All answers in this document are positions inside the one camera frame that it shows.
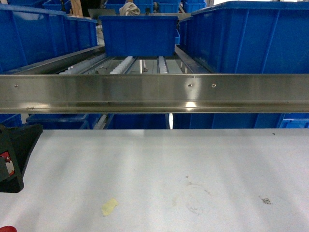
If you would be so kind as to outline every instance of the red object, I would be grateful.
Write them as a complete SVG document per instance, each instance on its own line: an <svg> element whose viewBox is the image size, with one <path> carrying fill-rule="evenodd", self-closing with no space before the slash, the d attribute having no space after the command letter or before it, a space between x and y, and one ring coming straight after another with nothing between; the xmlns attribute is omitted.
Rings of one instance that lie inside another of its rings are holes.
<svg viewBox="0 0 309 232"><path fill-rule="evenodd" d="M7 151L3 152L2 154L0 154L0 157L1 156L5 159L5 162L10 162L11 161L10 154Z"/></svg>
<svg viewBox="0 0 309 232"><path fill-rule="evenodd" d="M5 226L0 228L0 232L17 232L13 226Z"/></svg>

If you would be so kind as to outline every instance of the stain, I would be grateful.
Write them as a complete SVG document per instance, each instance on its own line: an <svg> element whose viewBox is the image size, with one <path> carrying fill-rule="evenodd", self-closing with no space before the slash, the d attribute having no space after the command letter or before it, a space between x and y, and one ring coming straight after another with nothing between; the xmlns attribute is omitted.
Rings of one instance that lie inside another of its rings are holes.
<svg viewBox="0 0 309 232"><path fill-rule="evenodd" d="M179 198L179 195L177 195L177 196L175 196L175 197L173 198L173 201L172 201L172 206L173 206L173 207L175 207L175 206L177 205L177 200L178 200L178 198Z"/></svg>
<svg viewBox="0 0 309 232"><path fill-rule="evenodd" d="M201 215L203 213L203 208L200 204L200 202L195 199L194 197L191 197L186 203L187 209L197 215Z"/></svg>
<svg viewBox="0 0 309 232"><path fill-rule="evenodd" d="M208 193L208 195L212 197L212 194L207 189L204 189L204 192Z"/></svg>
<svg viewBox="0 0 309 232"><path fill-rule="evenodd" d="M259 196L259 198L263 201L264 204L272 204L269 198L262 198L261 196Z"/></svg>

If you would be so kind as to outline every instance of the metal bar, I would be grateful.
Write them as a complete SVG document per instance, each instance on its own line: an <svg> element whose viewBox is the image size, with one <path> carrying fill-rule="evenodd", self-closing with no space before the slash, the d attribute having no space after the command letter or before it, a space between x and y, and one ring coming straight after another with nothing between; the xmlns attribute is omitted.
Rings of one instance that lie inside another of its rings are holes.
<svg viewBox="0 0 309 232"><path fill-rule="evenodd" d="M140 62L140 74L142 74L143 73L143 61L140 59L139 62Z"/></svg>
<svg viewBox="0 0 309 232"><path fill-rule="evenodd" d="M87 68L86 70L83 70L80 74L94 74L99 66L101 66L102 64L106 63L107 61L113 60L113 59L114 59L114 57L107 57L103 60L100 60L97 63L95 63L94 65L92 65L91 67Z"/></svg>
<svg viewBox="0 0 309 232"><path fill-rule="evenodd" d="M156 16L177 16L179 20L183 20L185 18L191 17L191 13L152 13L149 15L156 15Z"/></svg>
<svg viewBox="0 0 309 232"><path fill-rule="evenodd" d="M309 74L0 75L0 113L309 112Z"/></svg>
<svg viewBox="0 0 309 232"><path fill-rule="evenodd" d="M187 67L189 73L210 73L177 46L175 46L175 53L182 60L183 64Z"/></svg>
<svg viewBox="0 0 309 232"><path fill-rule="evenodd" d="M180 9L181 13L183 13L183 14L185 13L184 10L183 10L183 7L180 4L179 4L179 9Z"/></svg>
<svg viewBox="0 0 309 232"><path fill-rule="evenodd" d="M57 58L45 60L39 63L31 64L20 69L10 70L5 74L55 74L69 66L88 59L92 56L99 55L105 52L104 46L96 46L79 52L74 52Z"/></svg>
<svg viewBox="0 0 309 232"><path fill-rule="evenodd" d="M137 57L132 59L132 61L128 64L127 68L124 70L124 72L123 72L124 74L130 73L130 71L131 71L134 63L137 61L137 59L138 59Z"/></svg>

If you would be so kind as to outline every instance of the blue plastic bin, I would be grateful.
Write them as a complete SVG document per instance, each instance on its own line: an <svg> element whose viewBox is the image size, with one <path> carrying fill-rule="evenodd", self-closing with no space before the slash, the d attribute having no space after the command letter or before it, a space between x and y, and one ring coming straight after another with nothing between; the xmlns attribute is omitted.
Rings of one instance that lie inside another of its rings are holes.
<svg viewBox="0 0 309 232"><path fill-rule="evenodd" d="M179 45L179 43L180 43L180 34L178 30L176 30L175 44Z"/></svg>
<svg viewBox="0 0 309 232"><path fill-rule="evenodd" d="M35 8L43 8L46 0L8 0L8 4L15 6L27 6Z"/></svg>
<svg viewBox="0 0 309 232"><path fill-rule="evenodd" d="M183 3L183 10L187 13L198 11L206 7L206 3Z"/></svg>
<svg viewBox="0 0 309 232"><path fill-rule="evenodd" d="M66 16L64 25L70 53L98 45L96 20Z"/></svg>
<svg viewBox="0 0 309 232"><path fill-rule="evenodd" d="M178 13L179 3L159 3L160 13Z"/></svg>
<svg viewBox="0 0 309 232"><path fill-rule="evenodd" d="M178 4L181 2L181 0L158 0L159 4L161 3L169 3L169 4Z"/></svg>
<svg viewBox="0 0 309 232"><path fill-rule="evenodd" d="M134 0L134 4L151 4L154 5L154 0Z"/></svg>
<svg viewBox="0 0 309 232"><path fill-rule="evenodd" d="M68 53L64 12L0 4L2 72Z"/></svg>
<svg viewBox="0 0 309 232"><path fill-rule="evenodd" d="M194 12L189 55L215 73L309 73L308 10L309 2L230 1Z"/></svg>
<svg viewBox="0 0 309 232"><path fill-rule="evenodd" d="M169 129L168 114L110 114L104 129Z"/></svg>
<svg viewBox="0 0 309 232"><path fill-rule="evenodd" d="M205 3L205 0L183 0L186 3Z"/></svg>
<svg viewBox="0 0 309 232"><path fill-rule="evenodd" d="M176 16L99 16L108 56L171 56Z"/></svg>
<svg viewBox="0 0 309 232"><path fill-rule="evenodd" d="M136 3L136 6L140 9L141 14L146 13L146 8L150 9L150 13L154 12L154 4L153 3L151 3L151 4L137 4Z"/></svg>
<svg viewBox="0 0 309 232"><path fill-rule="evenodd" d="M119 9L124 6L126 0L108 0L105 4L106 9L115 9L116 14L119 14Z"/></svg>
<svg viewBox="0 0 309 232"><path fill-rule="evenodd" d="M280 128L309 128L308 113L285 114Z"/></svg>
<svg viewBox="0 0 309 232"><path fill-rule="evenodd" d="M56 4L54 2L54 0L49 0L48 2L43 4L43 7L47 10L53 10L53 11L61 11L62 10L62 5L60 4ZM70 13L70 9L71 9L71 1L68 0L64 3L64 7L66 9L66 13L69 14Z"/></svg>
<svg viewBox="0 0 309 232"><path fill-rule="evenodd" d="M33 114L26 119L27 123L58 123L64 125L66 122L82 121L87 122L87 129L93 129L96 123L101 118L102 114Z"/></svg>
<svg viewBox="0 0 309 232"><path fill-rule="evenodd" d="M53 121L53 122L27 122L26 125L41 124L43 130L88 130L90 129L87 121Z"/></svg>
<svg viewBox="0 0 309 232"><path fill-rule="evenodd" d="M173 129L279 128L284 114L173 114Z"/></svg>
<svg viewBox="0 0 309 232"><path fill-rule="evenodd" d="M188 52L188 46L190 45L190 39L189 37L192 36L192 33L190 30L193 28L192 27L192 20L193 17L189 17L186 19L183 19L179 22L179 33L180 33L180 48Z"/></svg>
<svg viewBox="0 0 309 232"><path fill-rule="evenodd" d="M0 114L0 124L7 128L21 127L23 125L21 115L16 114Z"/></svg>

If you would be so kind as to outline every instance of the black object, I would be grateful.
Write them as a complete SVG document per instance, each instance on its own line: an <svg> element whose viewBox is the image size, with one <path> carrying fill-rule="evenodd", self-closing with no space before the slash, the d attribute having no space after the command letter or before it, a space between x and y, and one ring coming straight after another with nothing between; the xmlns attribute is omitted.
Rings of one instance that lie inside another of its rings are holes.
<svg viewBox="0 0 309 232"><path fill-rule="evenodd" d="M149 15L149 13L150 13L150 8L147 7L147 8L145 9L145 12L146 12L146 15Z"/></svg>
<svg viewBox="0 0 309 232"><path fill-rule="evenodd" d="M90 17L88 8L98 9L101 7L101 0L81 0L81 6L84 17Z"/></svg>
<svg viewBox="0 0 309 232"><path fill-rule="evenodd" d="M66 8L64 6L64 0L61 0L61 11L66 12Z"/></svg>
<svg viewBox="0 0 309 232"><path fill-rule="evenodd" d="M18 193L24 188L27 163L42 132L39 124L20 128L6 128L0 124L0 192ZM9 154L14 166L13 174L8 174L2 154Z"/></svg>

